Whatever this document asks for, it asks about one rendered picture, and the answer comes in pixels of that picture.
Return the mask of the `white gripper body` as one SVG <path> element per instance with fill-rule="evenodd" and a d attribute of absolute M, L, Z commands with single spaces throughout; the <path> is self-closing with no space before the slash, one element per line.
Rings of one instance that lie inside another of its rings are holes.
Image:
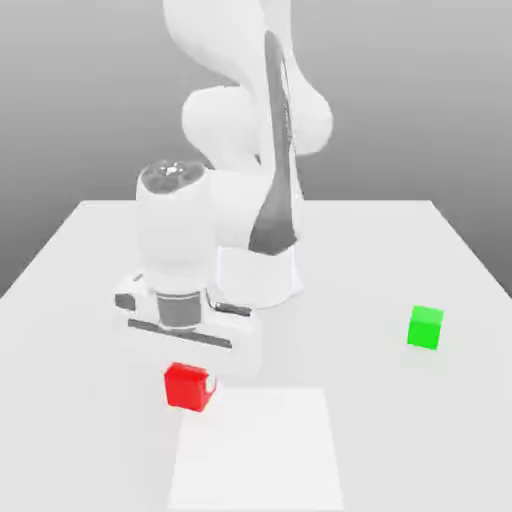
<path fill-rule="evenodd" d="M 118 312 L 116 340 L 161 372 L 177 362 L 216 376 L 250 378 L 261 365 L 262 324 L 256 314 L 208 310 L 194 329 L 171 332 Z"/>

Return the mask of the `small red cube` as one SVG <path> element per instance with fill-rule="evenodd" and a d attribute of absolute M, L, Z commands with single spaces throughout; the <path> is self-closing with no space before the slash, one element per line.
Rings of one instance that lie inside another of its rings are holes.
<path fill-rule="evenodd" d="M 212 395 L 204 393 L 204 379 L 210 374 L 206 369 L 172 363 L 165 372 L 165 391 L 170 406 L 202 412 Z"/>

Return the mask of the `small green cube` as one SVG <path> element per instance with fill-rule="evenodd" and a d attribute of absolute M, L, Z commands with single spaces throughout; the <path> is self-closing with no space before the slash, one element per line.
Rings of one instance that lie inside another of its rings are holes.
<path fill-rule="evenodd" d="M 439 343 L 444 311 L 414 305 L 407 333 L 407 343 L 412 346 L 436 350 Z"/>

